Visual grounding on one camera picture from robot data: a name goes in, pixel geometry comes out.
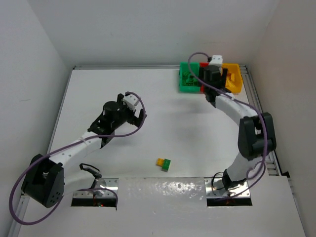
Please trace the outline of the yellow green lego block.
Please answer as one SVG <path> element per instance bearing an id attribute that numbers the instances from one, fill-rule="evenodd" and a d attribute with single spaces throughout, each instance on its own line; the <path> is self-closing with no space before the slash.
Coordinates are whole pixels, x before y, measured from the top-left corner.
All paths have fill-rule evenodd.
<path id="1" fill-rule="evenodd" d="M 159 166 L 162 171 L 168 171 L 171 164 L 171 160 L 158 158 L 156 161 L 156 165 Z"/>

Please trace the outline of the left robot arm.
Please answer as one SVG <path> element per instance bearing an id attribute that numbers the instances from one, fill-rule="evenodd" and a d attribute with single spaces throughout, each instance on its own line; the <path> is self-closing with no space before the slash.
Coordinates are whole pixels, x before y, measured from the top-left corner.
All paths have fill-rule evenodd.
<path id="1" fill-rule="evenodd" d="M 83 160 L 117 138 L 115 131 L 125 123 L 141 128 L 147 115 L 145 108 L 135 115 L 138 104 L 143 101 L 136 93 L 119 94 L 116 101 L 104 104 L 101 114 L 78 140 L 45 156 L 33 157 L 22 192 L 50 208 L 65 193 L 92 187 L 101 174 L 95 167 L 85 167 Z"/>

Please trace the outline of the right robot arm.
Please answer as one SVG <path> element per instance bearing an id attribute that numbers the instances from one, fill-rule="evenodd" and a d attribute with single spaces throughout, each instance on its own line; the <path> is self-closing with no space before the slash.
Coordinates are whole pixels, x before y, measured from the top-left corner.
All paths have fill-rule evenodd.
<path id="1" fill-rule="evenodd" d="M 272 115 L 237 100 L 226 88 L 227 73 L 215 65 L 202 66 L 198 73 L 206 100 L 238 125 L 238 154 L 217 185 L 225 190 L 247 180 L 256 166 L 263 167 L 263 159 L 277 146 Z"/>

